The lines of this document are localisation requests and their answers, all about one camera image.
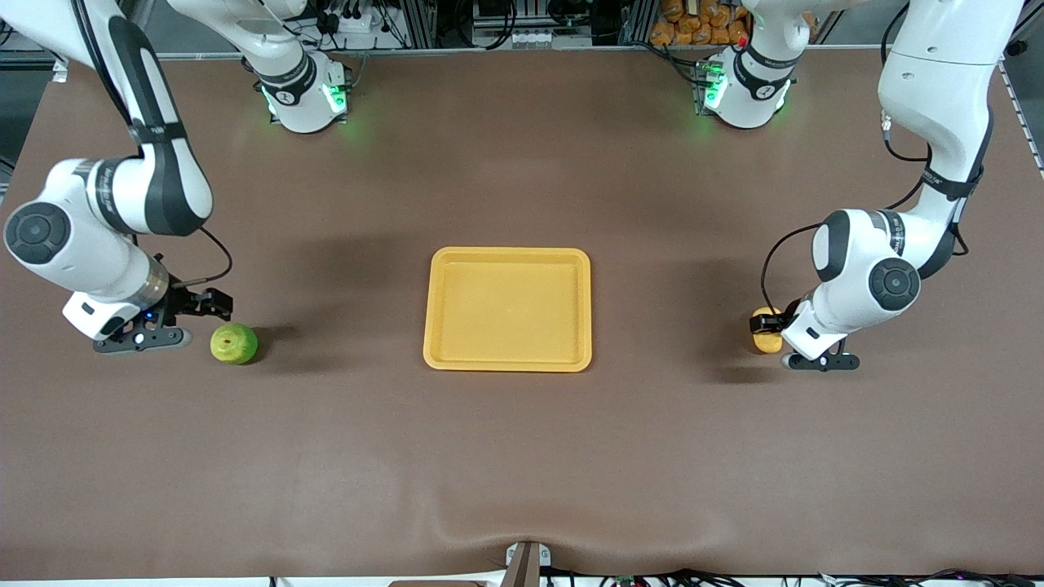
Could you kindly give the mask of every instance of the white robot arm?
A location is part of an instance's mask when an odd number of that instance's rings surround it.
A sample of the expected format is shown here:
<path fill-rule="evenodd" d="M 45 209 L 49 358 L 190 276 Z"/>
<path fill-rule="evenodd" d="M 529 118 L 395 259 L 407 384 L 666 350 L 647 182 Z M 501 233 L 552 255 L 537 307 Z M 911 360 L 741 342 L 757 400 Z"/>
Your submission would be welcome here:
<path fill-rule="evenodd" d="M 261 80 L 272 115 L 294 133 L 315 133 L 348 110 L 345 66 L 306 51 L 283 22 L 307 0 L 168 0 L 179 13 L 236 46 Z"/>
<path fill-rule="evenodd" d="M 1020 0 L 910 2 L 878 96 L 895 122 L 927 140 L 924 187 L 908 212 L 838 210 L 816 230 L 823 283 L 792 305 L 782 331 L 806 359 L 822 361 L 849 334 L 901 314 L 949 261 L 990 141 L 987 90 L 1021 8 Z"/>
<path fill-rule="evenodd" d="M 870 0 L 743 0 L 754 17 L 750 40 L 741 48 L 730 46 L 711 57 L 722 63 L 725 91 L 708 97 L 704 107 L 722 121 L 739 128 L 768 122 L 780 108 L 790 72 L 808 46 L 812 10 L 840 10 Z"/>
<path fill-rule="evenodd" d="M 228 320 L 231 299 L 200 310 L 194 295 L 171 291 L 175 280 L 128 237 L 187 236 L 213 205 L 144 33 L 113 0 L 0 0 L 0 17 L 38 44 L 98 70 L 139 147 L 137 157 L 56 164 L 40 196 L 8 217 L 7 250 L 74 292 L 63 313 L 99 346 L 149 309 L 164 314 L 156 323 L 161 327 L 183 312 Z M 187 342 L 180 329 L 167 334 L 170 343 Z"/>

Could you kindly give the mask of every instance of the black cable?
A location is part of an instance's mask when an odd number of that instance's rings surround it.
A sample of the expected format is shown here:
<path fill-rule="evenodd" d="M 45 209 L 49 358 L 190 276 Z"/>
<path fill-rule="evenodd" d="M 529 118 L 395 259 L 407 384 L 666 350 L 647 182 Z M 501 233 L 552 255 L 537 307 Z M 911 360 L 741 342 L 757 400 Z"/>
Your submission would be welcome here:
<path fill-rule="evenodd" d="M 299 30 L 292 30 L 292 29 L 290 29 L 290 27 L 286 26 L 286 22 L 283 21 L 283 19 L 279 18 L 276 15 L 276 13 L 272 11 L 271 8 L 269 8 L 268 5 L 264 3 L 264 0 L 258 0 L 258 4 L 261 4 L 261 7 L 264 8 L 265 11 L 267 11 L 269 16 L 271 16 L 271 18 L 274 18 L 277 21 L 279 21 L 279 24 L 280 24 L 280 26 L 283 27 L 283 30 L 289 32 L 290 34 L 292 34 L 294 37 L 301 37 L 301 31 L 299 31 Z"/>
<path fill-rule="evenodd" d="M 485 49 L 487 51 L 492 51 L 493 49 L 496 49 L 501 45 L 503 45 L 504 43 L 506 43 L 507 40 L 511 39 L 512 32 L 515 31 L 515 23 L 518 20 L 518 6 L 515 5 L 515 0 L 504 0 L 504 1 L 507 2 L 507 10 L 504 13 L 503 29 L 501 30 L 500 34 L 497 37 L 496 41 L 493 42 L 492 45 L 482 47 L 481 45 L 475 45 L 475 43 L 473 43 L 471 39 L 468 39 L 468 36 L 465 34 L 464 32 L 464 23 L 461 22 L 460 17 L 464 7 L 469 2 L 469 0 L 457 0 L 456 5 L 453 7 L 453 28 L 456 29 L 457 37 L 460 38 L 460 41 L 468 47 L 472 48 L 480 47 L 482 49 Z"/>
<path fill-rule="evenodd" d="M 768 254 L 765 255 L 765 262 L 763 265 L 761 265 L 761 297 L 764 298 L 765 306 L 768 307 L 768 311 L 772 312 L 773 315 L 779 315 L 779 312 L 776 311 L 776 306 L 773 305 L 773 301 L 768 299 L 768 290 L 765 289 L 765 275 L 768 273 L 768 263 L 772 262 L 773 255 L 775 255 L 776 250 L 778 250 L 780 245 L 782 245 L 784 242 L 789 240 L 790 237 L 798 236 L 803 232 L 808 232 L 810 230 L 817 229 L 822 224 L 823 222 L 815 222 L 814 225 L 801 227 L 798 230 L 792 230 L 786 233 L 786 235 L 784 235 L 783 238 L 776 241 L 776 244 L 773 244 L 773 248 L 768 250 Z"/>
<path fill-rule="evenodd" d="M 908 192 L 906 192 L 906 195 L 900 197 L 894 204 L 892 204 L 889 206 L 885 206 L 884 210 L 895 210 L 896 208 L 899 208 L 903 204 L 906 204 L 909 201 L 909 198 L 914 197 L 914 194 L 917 193 L 917 190 L 920 189 L 923 184 L 924 184 L 924 180 L 919 178 L 918 181 L 917 181 L 917 183 L 914 184 L 914 188 L 910 189 Z M 817 229 L 817 228 L 820 228 L 820 225 L 822 225 L 822 224 L 823 222 L 816 222 L 814 225 L 808 225 L 807 227 L 802 227 L 800 229 L 797 229 L 797 230 L 788 232 L 787 234 L 785 234 L 783 236 L 783 238 L 780 238 L 779 240 L 777 240 L 776 244 L 774 244 L 773 248 L 768 250 L 768 254 L 765 255 L 765 262 L 764 262 L 764 264 L 761 265 L 761 279 L 760 279 L 760 283 L 761 283 L 761 297 L 764 299 L 765 305 L 768 307 L 768 310 L 769 310 L 769 312 L 772 312 L 773 315 L 778 315 L 778 312 L 776 311 L 776 306 L 773 305 L 773 301 L 768 298 L 768 290 L 765 288 L 765 276 L 768 274 L 768 265 L 769 265 L 769 263 L 773 260 L 773 255 L 775 255 L 776 251 L 784 242 L 786 242 L 790 238 L 792 238 L 794 236 L 798 236 L 799 234 L 801 234 L 803 232 L 808 232 L 808 231 L 810 231 L 812 229 Z M 959 234 L 959 232 L 956 232 L 956 233 L 954 233 L 954 236 L 958 238 L 958 241 L 960 242 L 962 246 L 964 246 L 965 250 L 966 250 L 965 253 L 960 253 L 960 254 L 954 253 L 954 255 L 957 255 L 959 257 L 962 255 L 967 255 L 968 254 L 967 253 L 968 245 L 964 243 L 964 239 L 962 239 L 958 236 L 958 234 Z"/>
<path fill-rule="evenodd" d="M 232 271 L 232 253 L 229 253 L 229 250 L 224 246 L 224 244 L 220 240 L 218 240 L 217 237 L 214 236 L 209 230 L 207 230 L 206 227 L 199 227 L 199 231 L 205 235 L 207 235 L 208 237 L 210 237 L 210 239 L 214 241 L 214 244 L 217 244 L 217 248 L 221 250 L 221 253 L 224 253 L 224 258 L 228 259 L 229 264 L 224 267 L 224 271 L 222 271 L 219 274 L 215 274 L 210 277 L 200 277 L 198 279 L 189 279 L 186 281 L 179 282 L 172 285 L 171 287 L 183 288 L 183 287 L 191 287 L 193 285 L 199 285 L 201 283 L 210 283 L 211 281 L 217 281 L 218 279 L 221 279 L 222 277 L 229 275 L 229 272 Z"/>
<path fill-rule="evenodd" d="M 884 139 L 884 148 L 888 149 L 888 155 L 895 157 L 899 161 L 906 161 L 908 163 L 924 163 L 931 159 L 931 145 L 928 146 L 928 155 L 925 157 L 906 157 L 899 155 L 894 148 L 892 148 L 892 140 L 889 139 Z"/>
<path fill-rule="evenodd" d="M 923 179 L 918 179 L 917 183 L 914 184 L 914 189 L 911 189 L 910 191 L 906 192 L 906 195 L 900 197 L 899 201 L 896 202 L 895 204 L 893 204 L 892 206 L 885 206 L 884 209 L 885 210 L 895 210 L 896 208 L 899 208 L 903 204 L 906 204 L 906 202 L 908 202 L 909 198 L 914 197 L 914 194 L 917 193 L 917 190 L 922 185 L 924 185 L 924 180 Z"/>
<path fill-rule="evenodd" d="M 692 61 L 689 61 L 689 60 L 683 60 L 681 57 L 675 57 L 674 55 L 671 55 L 670 51 L 667 50 L 666 47 L 664 47 L 663 51 L 660 51 L 659 49 L 656 48 L 656 46 L 650 45 L 649 43 L 646 43 L 644 41 L 628 41 L 625 44 L 626 45 L 634 45 L 635 47 L 644 47 L 645 49 L 648 49 L 649 51 L 652 52 L 654 55 L 660 57 L 661 60 L 665 60 L 665 61 L 668 61 L 668 62 L 669 61 L 673 61 L 674 63 L 678 63 L 680 65 L 689 66 L 689 67 L 693 67 L 693 66 L 696 65 L 696 62 L 692 62 Z"/>
<path fill-rule="evenodd" d="M 960 249 L 962 249 L 960 253 L 954 253 L 953 256 L 954 257 L 964 257 L 965 255 L 967 255 L 968 253 L 970 253 L 970 251 L 968 250 L 968 243 L 965 242 L 965 237 L 960 235 L 960 226 L 959 225 L 952 225 L 950 227 L 950 232 L 953 233 L 953 238 L 957 239 L 957 243 L 960 244 Z"/>
<path fill-rule="evenodd" d="M 827 38 L 830 37 L 830 33 L 834 31 L 835 27 L 837 27 L 837 23 L 841 22 L 841 17 L 845 16 L 845 13 L 846 10 L 837 13 L 837 16 L 834 17 L 834 22 L 830 23 L 830 28 L 828 28 L 826 31 L 823 32 L 823 37 L 815 40 L 816 45 L 823 45 L 824 43 L 827 42 Z"/>
<path fill-rule="evenodd" d="M 908 10 L 909 7 L 910 7 L 910 3 L 909 2 L 903 4 L 903 7 L 899 8 L 899 11 L 896 13 L 895 18 L 892 19 L 892 22 L 889 22 L 888 26 L 884 29 L 884 34 L 881 37 L 881 65 L 882 66 L 884 65 L 884 62 L 887 61 L 887 58 L 888 58 L 887 55 L 884 54 L 884 46 L 887 45 L 887 43 L 888 43 L 888 36 L 892 34 L 892 29 L 895 28 L 896 23 L 899 22 L 899 19 L 901 19 L 903 17 L 903 15 L 906 14 L 906 10 Z"/>
<path fill-rule="evenodd" d="M 10 26 L 3 19 L 0 19 L 0 36 L 3 36 L 3 40 L 0 40 L 0 47 L 10 40 L 10 36 L 15 33 L 15 27 Z"/>
<path fill-rule="evenodd" d="M 392 37 L 395 38 L 395 40 L 398 41 L 400 45 L 402 45 L 403 49 L 408 49 L 409 44 L 406 43 L 406 36 L 402 33 L 402 30 L 399 28 L 399 25 L 396 24 L 395 19 L 392 18 L 392 13 L 388 10 L 388 7 L 384 3 L 384 0 L 374 0 L 374 6 L 377 7 L 377 11 L 380 14 L 381 20 L 383 20 L 384 24 L 387 25 L 388 31 L 392 33 Z"/>
<path fill-rule="evenodd" d="M 681 76 L 682 79 L 685 79 L 686 81 L 688 81 L 689 84 L 692 84 L 694 86 L 704 86 L 704 87 L 708 86 L 708 84 L 706 81 L 701 81 L 701 80 L 697 80 L 697 79 L 693 79 L 692 77 L 689 77 L 689 75 L 685 72 L 685 70 L 682 69 L 683 66 L 684 67 L 693 67 L 693 66 L 695 66 L 695 62 L 690 62 L 688 60 L 680 60 L 680 58 L 675 57 L 674 55 L 671 55 L 670 51 L 667 50 L 666 47 L 664 47 L 663 51 L 661 52 L 656 47 L 654 47 L 652 45 L 649 45 L 648 43 L 646 43 L 644 41 L 630 41 L 630 42 L 626 43 L 626 45 L 635 45 L 637 47 L 644 47 L 644 48 L 648 49 L 649 51 L 652 51 L 660 58 L 666 60 L 667 63 L 669 63 L 671 65 L 671 67 L 674 68 L 674 71 L 678 73 L 678 75 Z"/>
<path fill-rule="evenodd" d="M 571 28 L 571 27 L 574 27 L 574 26 L 584 26 L 586 24 L 590 24 L 591 23 L 591 15 L 590 14 L 588 14 L 588 15 L 580 15 L 579 18 L 572 19 L 572 18 L 566 17 L 565 11 L 562 11 L 562 13 L 554 11 L 554 9 L 552 8 L 552 6 L 555 6 L 557 4 L 565 4 L 565 0 L 549 0 L 547 2 L 547 8 L 544 11 L 546 11 L 547 16 L 550 17 L 550 19 L 553 20 L 555 23 L 557 23 L 560 26 L 565 26 L 565 27 L 570 27 Z"/>
<path fill-rule="evenodd" d="M 884 62 L 887 61 L 887 55 L 885 55 L 884 48 L 885 45 L 887 45 L 888 43 L 888 37 L 892 34 L 892 29 L 895 28 L 896 23 L 898 23 L 899 19 L 902 18 L 904 14 L 906 14 L 906 10 L 909 9 L 909 7 L 910 3 L 907 2 L 906 4 L 903 5 L 902 8 L 899 8 L 899 11 L 896 13 L 896 16 L 892 19 L 892 22 L 888 23 L 888 26 L 884 29 L 884 34 L 881 37 L 881 67 L 884 67 Z M 903 155 L 899 155 L 898 152 L 896 152 L 894 148 L 892 148 L 892 141 L 888 138 L 884 139 L 884 148 L 888 149 L 888 155 L 891 155 L 892 157 L 895 157 L 899 161 L 906 161 L 908 163 L 923 163 L 927 162 L 931 158 L 930 145 L 928 146 L 928 155 L 926 157 L 906 157 Z"/>
<path fill-rule="evenodd" d="M 113 105 L 116 107 L 117 112 L 120 113 L 120 117 L 123 118 L 123 122 L 127 126 L 132 125 L 130 114 L 127 112 L 127 107 L 123 103 L 123 98 L 120 96 L 119 92 L 116 91 L 116 86 L 113 84 L 113 78 L 109 73 L 109 67 L 105 66 L 104 60 L 101 57 L 101 48 L 98 46 L 98 39 L 94 36 L 94 29 L 91 27 L 91 17 L 88 15 L 87 5 L 84 0 L 72 0 L 72 11 L 76 16 L 76 25 L 79 27 L 79 33 L 84 38 L 85 44 L 87 45 L 87 52 L 91 56 L 91 63 L 94 65 L 94 70 L 98 72 L 98 76 L 101 77 L 101 85 L 105 88 L 105 93 L 109 94 L 109 98 L 113 100 Z"/>

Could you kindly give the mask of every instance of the yellow tray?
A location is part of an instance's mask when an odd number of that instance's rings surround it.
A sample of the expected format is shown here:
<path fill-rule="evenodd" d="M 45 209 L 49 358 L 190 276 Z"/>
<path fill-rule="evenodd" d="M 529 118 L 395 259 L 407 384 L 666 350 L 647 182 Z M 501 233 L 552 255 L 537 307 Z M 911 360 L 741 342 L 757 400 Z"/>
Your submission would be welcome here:
<path fill-rule="evenodd" d="M 431 259 L 424 360 L 455 371 L 584 371 L 591 362 L 587 254 L 441 249 Z"/>

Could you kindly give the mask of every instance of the brown tablecloth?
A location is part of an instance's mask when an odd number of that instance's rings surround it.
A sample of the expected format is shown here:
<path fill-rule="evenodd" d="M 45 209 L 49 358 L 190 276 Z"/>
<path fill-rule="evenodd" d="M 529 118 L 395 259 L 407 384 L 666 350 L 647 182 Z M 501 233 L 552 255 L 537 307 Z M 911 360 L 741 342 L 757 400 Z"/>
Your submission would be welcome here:
<path fill-rule="evenodd" d="M 809 52 L 760 130 L 693 114 L 644 53 L 378 57 L 347 124 L 269 125 L 235 62 L 165 65 L 262 360 L 96 355 L 67 292 L 0 255 L 0 578 L 494 568 L 519 539 L 588 572 L 1040 572 L 1041 178 L 1003 86 L 971 255 L 851 337 L 854 373 L 746 349 L 792 228 L 901 196 L 875 51 Z M 896 146 L 923 143 L 899 133 Z M 70 157 L 133 151 L 93 73 L 51 85 L 2 210 Z M 201 235 L 145 238 L 183 278 Z M 445 245 L 577 246 L 594 361 L 451 373 L 421 356 Z M 816 283 L 808 239 L 769 275 Z"/>

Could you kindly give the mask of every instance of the orange bag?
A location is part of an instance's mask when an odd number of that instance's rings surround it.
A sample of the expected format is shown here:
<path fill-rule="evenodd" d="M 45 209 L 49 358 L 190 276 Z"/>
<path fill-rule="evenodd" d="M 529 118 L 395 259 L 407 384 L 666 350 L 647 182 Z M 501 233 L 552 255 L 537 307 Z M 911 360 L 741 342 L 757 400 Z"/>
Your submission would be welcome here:
<path fill-rule="evenodd" d="M 711 26 L 726 26 L 732 17 L 732 8 L 722 6 L 717 0 L 699 0 L 699 20 Z"/>
<path fill-rule="evenodd" d="M 746 25 L 743 24 L 743 21 L 741 20 L 733 21 L 732 24 L 729 25 L 729 43 L 735 45 L 744 37 L 746 37 Z"/>
<path fill-rule="evenodd" d="M 685 16 L 685 5 L 682 0 L 661 0 L 660 11 L 668 21 L 678 22 L 678 19 Z"/>
<path fill-rule="evenodd" d="M 709 24 L 704 24 L 699 27 L 699 30 L 692 33 L 692 44 L 693 45 L 706 45 L 711 41 L 711 27 Z"/>
<path fill-rule="evenodd" d="M 711 45 L 728 45 L 729 31 L 720 26 L 711 28 Z"/>
<path fill-rule="evenodd" d="M 674 41 L 674 25 L 667 21 L 660 20 L 652 25 L 652 32 L 649 33 L 649 43 L 657 47 L 670 45 Z"/>
<path fill-rule="evenodd" d="M 682 17 L 682 20 L 678 21 L 678 32 L 681 34 L 692 34 L 693 32 L 699 30 L 701 24 L 703 23 L 699 22 L 698 17 L 684 16 Z"/>

